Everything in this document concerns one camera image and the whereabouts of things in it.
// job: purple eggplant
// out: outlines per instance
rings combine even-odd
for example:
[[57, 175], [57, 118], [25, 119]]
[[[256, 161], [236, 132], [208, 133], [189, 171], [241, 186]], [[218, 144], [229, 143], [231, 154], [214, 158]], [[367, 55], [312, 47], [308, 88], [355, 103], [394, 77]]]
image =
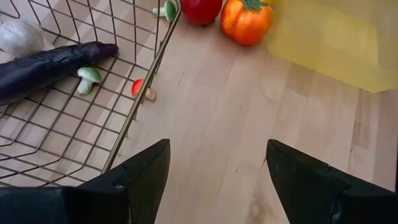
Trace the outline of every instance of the purple eggplant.
[[59, 79], [118, 53], [116, 44], [89, 42], [37, 52], [0, 64], [0, 106], [21, 100]]

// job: wire basket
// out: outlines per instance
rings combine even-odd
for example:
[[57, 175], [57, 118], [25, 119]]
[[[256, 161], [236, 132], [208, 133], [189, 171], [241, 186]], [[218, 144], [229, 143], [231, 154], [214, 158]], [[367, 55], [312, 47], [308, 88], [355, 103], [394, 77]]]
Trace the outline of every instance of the wire basket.
[[[71, 74], [0, 108], [0, 186], [80, 185], [111, 168], [180, 17], [176, 3], [177, 16], [161, 37], [152, 12], [160, 0], [0, 2], [2, 21], [35, 21], [56, 47], [98, 40], [120, 49], [96, 65], [103, 82], [89, 95], [76, 92], [80, 80]], [[8, 60], [1, 52], [0, 62]], [[130, 87], [137, 78], [144, 84], [134, 100]]]

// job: red pepper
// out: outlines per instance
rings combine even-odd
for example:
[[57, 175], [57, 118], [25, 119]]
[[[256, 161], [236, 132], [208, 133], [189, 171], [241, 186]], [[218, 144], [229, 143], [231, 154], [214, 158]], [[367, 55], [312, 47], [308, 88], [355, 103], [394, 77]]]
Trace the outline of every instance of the red pepper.
[[211, 24], [223, 7], [223, 0], [182, 0], [182, 11], [193, 25]]

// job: garlic bulb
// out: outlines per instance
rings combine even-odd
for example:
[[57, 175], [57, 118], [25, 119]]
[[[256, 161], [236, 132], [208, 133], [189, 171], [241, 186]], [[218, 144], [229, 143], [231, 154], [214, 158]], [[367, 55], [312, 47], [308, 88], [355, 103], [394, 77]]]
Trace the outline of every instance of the garlic bulb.
[[0, 26], [0, 48], [13, 57], [23, 57], [42, 50], [54, 49], [39, 25], [23, 19], [12, 19]]

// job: mushroom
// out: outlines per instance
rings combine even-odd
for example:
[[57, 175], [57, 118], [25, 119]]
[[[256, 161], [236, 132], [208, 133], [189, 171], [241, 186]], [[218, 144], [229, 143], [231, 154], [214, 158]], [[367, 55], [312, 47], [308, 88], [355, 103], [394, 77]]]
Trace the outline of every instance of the mushroom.
[[[143, 83], [144, 83], [143, 79], [138, 79], [132, 83], [131, 95], [134, 99], [137, 97], [138, 92], [141, 89]], [[145, 92], [145, 97], [149, 101], [155, 101], [156, 100], [156, 92], [154, 90], [151, 90], [150, 88], [148, 88], [147, 91]]]
[[77, 92], [81, 95], [87, 95], [91, 92], [93, 83], [102, 82], [100, 73], [95, 68], [83, 67], [77, 70], [77, 75], [81, 77]]
[[158, 13], [159, 11], [159, 17], [166, 17], [167, 21], [173, 22], [175, 16], [177, 15], [177, 10], [175, 9], [174, 4], [171, 1], [166, 1], [164, 3], [164, 7], [159, 8], [154, 8], [152, 12]]

